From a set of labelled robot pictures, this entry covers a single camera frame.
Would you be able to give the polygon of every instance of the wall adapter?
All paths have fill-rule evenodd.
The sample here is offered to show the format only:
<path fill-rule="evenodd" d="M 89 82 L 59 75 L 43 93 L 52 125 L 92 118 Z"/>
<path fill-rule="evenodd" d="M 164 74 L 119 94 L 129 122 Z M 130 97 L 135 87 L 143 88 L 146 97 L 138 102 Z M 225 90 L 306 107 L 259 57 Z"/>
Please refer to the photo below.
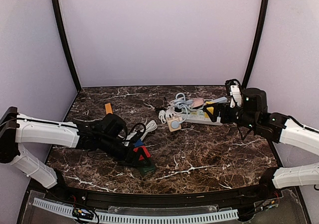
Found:
<path fill-rule="evenodd" d="M 171 109 L 166 111 L 165 119 L 170 132 L 181 129 L 182 117 L 179 114 L 174 113 Z"/>

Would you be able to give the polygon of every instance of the orange block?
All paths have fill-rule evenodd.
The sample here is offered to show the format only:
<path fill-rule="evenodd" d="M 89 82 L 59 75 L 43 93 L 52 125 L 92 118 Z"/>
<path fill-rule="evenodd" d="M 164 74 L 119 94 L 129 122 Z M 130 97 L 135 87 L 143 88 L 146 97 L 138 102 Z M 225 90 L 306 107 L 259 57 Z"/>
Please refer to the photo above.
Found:
<path fill-rule="evenodd" d="M 106 114 L 113 113 L 111 103 L 105 104 L 105 111 L 106 111 Z"/>

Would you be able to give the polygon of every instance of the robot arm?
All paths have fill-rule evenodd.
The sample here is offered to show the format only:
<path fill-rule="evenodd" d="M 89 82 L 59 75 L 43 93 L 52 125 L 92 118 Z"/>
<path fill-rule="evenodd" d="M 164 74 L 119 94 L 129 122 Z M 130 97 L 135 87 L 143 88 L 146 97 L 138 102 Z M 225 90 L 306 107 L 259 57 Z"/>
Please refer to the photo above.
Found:
<path fill-rule="evenodd" d="M 127 135 L 125 122 L 114 114 L 106 115 L 95 125 L 81 125 L 28 117 L 19 114 L 17 108 L 10 107 L 0 119 L 0 163 L 9 163 L 48 189 L 58 183 L 64 184 L 62 175 L 38 160 L 22 143 L 47 143 L 90 150 L 99 148 L 122 161 L 123 165 L 147 166 L 148 157 L 143 149 L 136 150 L 134 147 L 143 133 L 137 131 L 129 145 L 125 146 L 125 140 L 117 138 L 122 130 Z M 143 162 L 140 162 L 140 156 L 144 158 Z"/>
<path fill-rule="evenodd" d="M 291 116 L 267 112 L 266 93 L 257 88 L 242 89 L 237 80 L 226 81 L 230 103 L 211 104 L 203 108 L 212 121 L 236 123 L 269 141 L 293 145 L 319 155 L 319 130 L 299 123 Z M 268 189 L 319 184 L 319 163 L 294 167 L 270 168 L 259 182 Z"/>

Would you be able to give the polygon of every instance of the marble tabletop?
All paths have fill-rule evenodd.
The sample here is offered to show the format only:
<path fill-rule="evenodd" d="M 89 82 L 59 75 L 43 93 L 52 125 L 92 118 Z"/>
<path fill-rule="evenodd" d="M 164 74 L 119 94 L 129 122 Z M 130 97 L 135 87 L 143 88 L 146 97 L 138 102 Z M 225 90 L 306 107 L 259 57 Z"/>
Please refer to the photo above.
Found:
<path fill-rule="evenodd" d="M 158 124 L 144 144 L 157 170 L 141 177 L 137 169 L 117 165 L 102 151 L 87 152 L 55 146 L 47 165 L 60 170 L 70 187 L 132 194 L 187 194 L 240 188 L 258 183 L 276 160 L 267 141 L 249 134 L 242 141 L 233 124 L 212 126 L 183 123 L 169 132 L 155 107 L 164 97 L 170 101 L 183 92 L 188 98 L 216 99 L 226 95 L 223 86 L 143 86 L 84 88 L 75 100 L 67 121 L 93 122 L 105 116 L 111 103 L 130 129 L 137 122 Z"/>

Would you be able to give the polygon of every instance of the power strip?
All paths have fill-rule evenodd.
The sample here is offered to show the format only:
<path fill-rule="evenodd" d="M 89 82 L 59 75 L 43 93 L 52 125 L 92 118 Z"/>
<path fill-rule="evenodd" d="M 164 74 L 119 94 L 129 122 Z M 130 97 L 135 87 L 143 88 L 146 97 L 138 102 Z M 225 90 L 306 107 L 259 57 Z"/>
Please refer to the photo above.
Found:
<path fill-rule="evenodd" d="M 224 103 L 224 102 L 227 102 L 226 97 L 221 97 L 221 98 L 218 98 L 215 100 L 206 101 L 207 104 Z M 186 116 L 186 113 L 181 113 L 180 115 L 184 119 Z M 212 122 L 210 120 L 210 118 L 208 117 L 208 114 L 206 114 L 203 110 L 198 110 L 196 112 L 189 113 L 185 122 L 208 124 L 208 125 L 218 125 L 218 126 L 222 125 L 222 123 L 220 122 L 220 117 L 217 118 L 217 122 Z"/>

